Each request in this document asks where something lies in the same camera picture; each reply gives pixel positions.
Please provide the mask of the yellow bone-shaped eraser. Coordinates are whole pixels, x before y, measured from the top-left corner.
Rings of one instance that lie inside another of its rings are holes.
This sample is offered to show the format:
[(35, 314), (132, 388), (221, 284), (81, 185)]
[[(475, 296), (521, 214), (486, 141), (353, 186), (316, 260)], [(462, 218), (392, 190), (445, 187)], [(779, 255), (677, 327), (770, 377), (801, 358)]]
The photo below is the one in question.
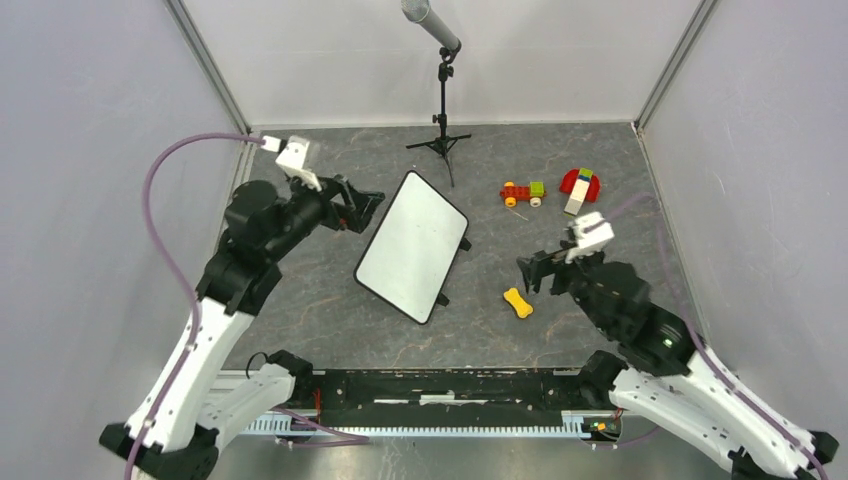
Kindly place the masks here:
[(522, 297), (520, 291), (516, 287), (506, 290), (502, 297), (512, 308), (517, 318), (526, 319), (534, 313), (533, 306)]

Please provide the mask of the white whiteboard with red writing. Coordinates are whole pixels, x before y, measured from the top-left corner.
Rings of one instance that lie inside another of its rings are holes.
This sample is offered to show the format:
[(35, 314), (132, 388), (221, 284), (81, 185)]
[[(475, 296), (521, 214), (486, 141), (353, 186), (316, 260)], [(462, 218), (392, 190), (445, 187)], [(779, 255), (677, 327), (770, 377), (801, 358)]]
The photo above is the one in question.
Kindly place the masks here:
[(353, 273), (357, 284), (419, 325), (429, 322), (461, 251), (469, 219), (418, 172), (404, 175)]

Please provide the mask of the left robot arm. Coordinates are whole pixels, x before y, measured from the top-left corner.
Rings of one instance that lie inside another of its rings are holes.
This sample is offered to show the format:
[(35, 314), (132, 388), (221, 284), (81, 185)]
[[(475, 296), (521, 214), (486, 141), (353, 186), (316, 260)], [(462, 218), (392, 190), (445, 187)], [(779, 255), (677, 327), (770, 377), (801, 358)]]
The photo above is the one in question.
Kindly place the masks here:
[(215, 403), (208, 403), (224, 361), (282, 278), (279, 262), (317, 227), (362, 233), (382, 192), (360, 191), (343, 176), (315, 188), (289, 182), (284, 198), (267, 181), (249, 181), (232, 195), (226, 229), (190, 291), (190, 317), (148, 397), (123, 423), (107, 425), (99, 443), (154, 479), (206, 479), (223, 449), (253, 421), (314, 394), (309, 362), (287, 352)]

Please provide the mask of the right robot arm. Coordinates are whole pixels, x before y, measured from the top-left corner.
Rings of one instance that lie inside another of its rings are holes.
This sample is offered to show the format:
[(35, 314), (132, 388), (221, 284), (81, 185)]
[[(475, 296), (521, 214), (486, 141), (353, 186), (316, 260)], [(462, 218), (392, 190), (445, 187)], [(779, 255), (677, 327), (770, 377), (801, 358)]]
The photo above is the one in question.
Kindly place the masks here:
[(629, 410), (710, 458), (733, 479), (823, 479), (839, 448), (824, 431), (798, 427), (759, 399), (679, 316), (654, 304), (635, 268), (594, 253), (572, 262), (566, 251), (516, 261), (528, 291), (552, 277), (616, 354), (597, 351), (578, 375), (591, 408)]

